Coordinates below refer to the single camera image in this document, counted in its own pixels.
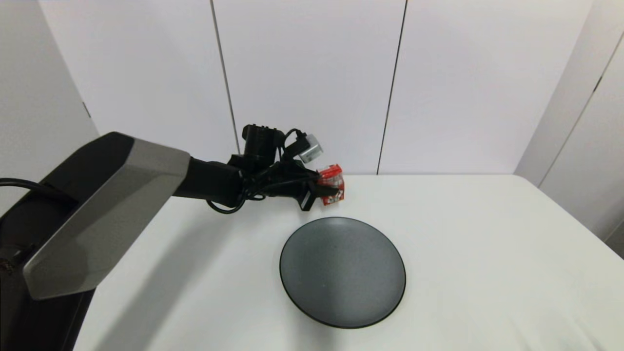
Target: black cable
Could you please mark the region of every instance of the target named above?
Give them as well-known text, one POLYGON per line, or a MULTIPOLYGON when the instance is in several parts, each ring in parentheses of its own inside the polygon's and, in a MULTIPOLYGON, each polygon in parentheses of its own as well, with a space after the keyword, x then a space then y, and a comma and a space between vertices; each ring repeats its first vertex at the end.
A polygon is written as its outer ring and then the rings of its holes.
POLYGON ((217 207, 217 205, 215 205, 215 203, 210 201, 210 200, 206 200, 206 202, 208 202, 208 206, 210 206, 211 209, 213 209, 213 210, 215 210, 215 211, 217 211, 219 213, 222 213, 222 214, 232 214, 232 213, 240 210, 240 208, 243 207, 243 205, 245 204, 245 200, 243 199, 243 200, 241 200, 241 202, 238 205, 236 205, 236 207, 234 207, 232 209, 229 209, 229 210, 224 210, 224 209, 222 209, 220 207, 217 207))
POLYGON ((0 178, 0 187, 20 187, 32 190, 38 194, 50 197, 51 199, 67 202, 74 201, 71 197, 61 191, 25 179, 0 178))
POLYGON ((288 137, 290 136, 290 134, 292 134, 292 133, 294 133, 294 132, 296 132, 296 133, 297 133, 297 136, 300 136, 300 135, 302 135, 302 133, 303 133, 302 131, 300 131, 300 130, 299 130, 299 129, 297 129, 297 128, 292 128, 291 130, 289 130, 289 131, 286 133, 286 135, 284 136, 284 142, 283 142, 283 143, 282 143, 282 145, 281 145, 281 146, 284 148, 284 150, 286 150, 286 139, 288 139, 288 137))

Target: panel seam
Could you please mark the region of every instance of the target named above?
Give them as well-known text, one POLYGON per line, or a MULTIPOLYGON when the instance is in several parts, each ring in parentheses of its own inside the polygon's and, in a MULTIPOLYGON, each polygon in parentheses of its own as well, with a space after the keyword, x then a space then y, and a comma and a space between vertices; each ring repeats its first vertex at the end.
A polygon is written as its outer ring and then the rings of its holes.
POLYGON ((217 47, 219 48, 219 59, 221 60, 221 70, 223 72, 223 80, 225 81, 225 92, 227 93, 228 105, 230 106, 230 117, 232 118, 232 127, 234 128, 234 140, 236 141, 236 150, 240 154, 240 145, 238 144, 238 132, 236 131, 236 120, 234 120, 234 108, 232 108, 232 97, 230 96, 230 85, 228 83, 228 75, 225 72, 225 61, 223 60, 223 50, 221 49, 221 38, 219 36, 219 27, 217 25, 217 15, 215 13, 214 0, 210 0, 210 10, 212 11, 212 23, 214 23, 215 25, 217 47))
POLYGON ((394 60, 394 70, 392 72, 392 84, 390 85, 390 96, 388 97, 388 109, 386 109, 386 121, 384 123, 384 133, 381 136, 381 147, 379 148, 379 160, 377 162, 377 175, 379 175, 379 166, 381 165, 381 155, 384 151, 384 141, 386 140, 386 128, 388 128, 388 116, 390 115, 390 103, 392 102, 392 90, 394 89, 394 78, 396 77, 396 66, 399 63, 399 52, 401 51, 401 40, 403 38, 403 27, 405 26, 405 14, 407 13, 407 1, 403 7, 403 19, 401 21, 401 32, 399 33, 399 44, 396 48, 396 58, 394 60))

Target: white table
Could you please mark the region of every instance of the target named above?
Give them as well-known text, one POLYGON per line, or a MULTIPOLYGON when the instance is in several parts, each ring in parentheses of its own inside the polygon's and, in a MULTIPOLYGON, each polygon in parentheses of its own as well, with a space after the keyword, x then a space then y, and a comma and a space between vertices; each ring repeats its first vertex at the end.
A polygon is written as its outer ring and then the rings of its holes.
POLYGON ((221 215, 171 199, 96 290, 76 350, 624 350, 624 261, 513 175, 349 176, 346 200, 221 215), (402 255, 381 323, 317 323, 287 297, 283 244, 313 219, 363 220, 402 255))

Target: round plate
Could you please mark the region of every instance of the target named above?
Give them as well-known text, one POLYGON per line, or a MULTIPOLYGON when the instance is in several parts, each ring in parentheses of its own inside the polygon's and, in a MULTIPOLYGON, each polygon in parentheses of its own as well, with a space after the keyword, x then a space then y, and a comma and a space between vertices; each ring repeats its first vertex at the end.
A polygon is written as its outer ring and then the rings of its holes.
POLYGON ((281 281, 303 313, 326 325, 361 328, 386 318, 405 290, 405 267, 392 242, 355 219, 329 217, 290 236, 281 281))

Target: white cabinet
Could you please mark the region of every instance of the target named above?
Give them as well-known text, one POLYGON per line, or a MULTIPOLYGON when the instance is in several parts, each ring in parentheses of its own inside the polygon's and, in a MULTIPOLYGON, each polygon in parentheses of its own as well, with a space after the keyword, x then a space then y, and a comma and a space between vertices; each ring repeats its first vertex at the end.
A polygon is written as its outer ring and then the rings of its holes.
POLYGON ((513 173, 591 3, 409 1, 380 174, 513 173))
MULTIPOLYGON (((347 173, 377 171, 404 1, 215 0, 238 134, 313 133, 347 173)), ((241 148, 244 141, 240 139, 241 148)))
MULTIPOLYGON (((0 1, 0 177, 39 182, 97 132, 37 1, 0 1)), ((27 190, 0 188, 0 217, 27 190)))
POLYGON ((624 220, 624 44, 540 189, 601 239, 624 220))
POLYGON ((100 133, 227 161, 232 117, 207 0, 42 1, 100 133))

